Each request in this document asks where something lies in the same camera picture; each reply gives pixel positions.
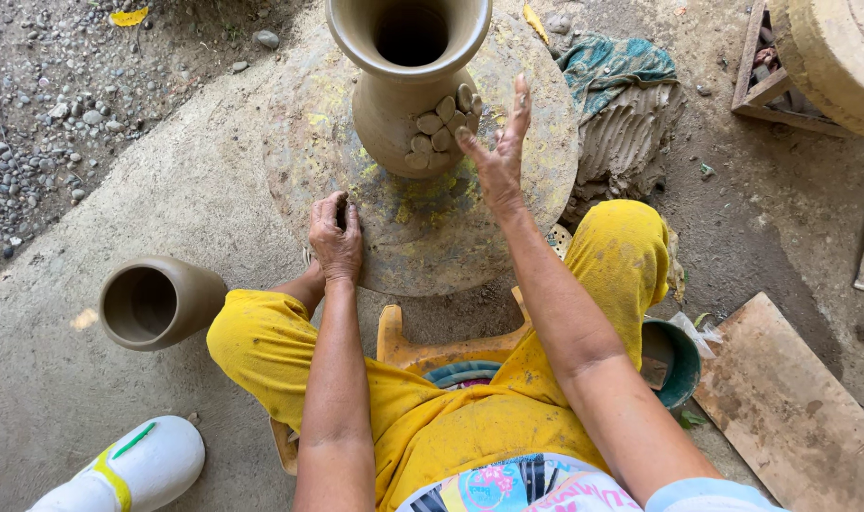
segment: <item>yellow leaf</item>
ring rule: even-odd
[[[527,23],[533,27],[533,30],[537,31],[537,34],[543,38],[543,41],[546,44],[549,44],[549,36],[546,36],[546,29],[543,28],[542,22],[540,22],[540,17],[537,16],[536,13],[533,12],[533,8],[529,6],[527,2],[524,2],[524,19],[527,20]]]
[[[110,15],[112,22],[119,27],[138,25],[145,17],[147,17],[147,7],[130,13],[112,13]]]

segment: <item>right hand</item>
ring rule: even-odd
[[[496,147],[489,151],[479,143],[469,128],[460,127],[455,133],[458,145],[475,164],[483,200],[496,217],[524,209],[520,190],[520,160],[524,136],[530,125],[530,91],[524,75],[514,79],[514,111],[505,130],[496,130]]]
[[[363,233],[359,229],[357,205],[347,205],[347,192],[334,192],[321,201],[312,203],[312,227],[309,243],[321,263],[328,283],[352,281],[359,276],[363,264]],[[347,229],[337,226],[337,209],[347,208]]]

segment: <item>clay cylinder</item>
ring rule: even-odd
[[[449,162],[414,169],[404,156],[420,133],[416,119],[434,111],[460,84],[474,94],[464,66],[486,38],[492,0],[327,0],[327,23],[337,45],[363,73],[353,93],[353,125],[368,154],[407,178],[451,169],[463,157],[457,144]]]
[[[100,293],[103,331],[125,348],[154,351],[211,325],[226,285],[217,273],[169,256],[124,262]]]

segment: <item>yellow clothing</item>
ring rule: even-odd
[[[644,312],[668,290],[667,242],[652,208],[606,201],[585,216],[565,258],[638,368]],[[297,432],[318,334],[307,315],[289,295],[235,290],[207,336],[227,375]],[[535,329],[490,384],[449,392],[369,358],[366,367],[377,510],[393,511],[420,487],[448,476],[531,453],[562,454],[608,472],[552,375]]]

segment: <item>left hand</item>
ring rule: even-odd
[[[357,205],[347,205],[347,192],[334,192],[312,203],[309,243],[321,263],[324,278],[356,282],[363,264],[363,233],[359,229]],[[346,208],[346,229],[337,226],[337,210]]]

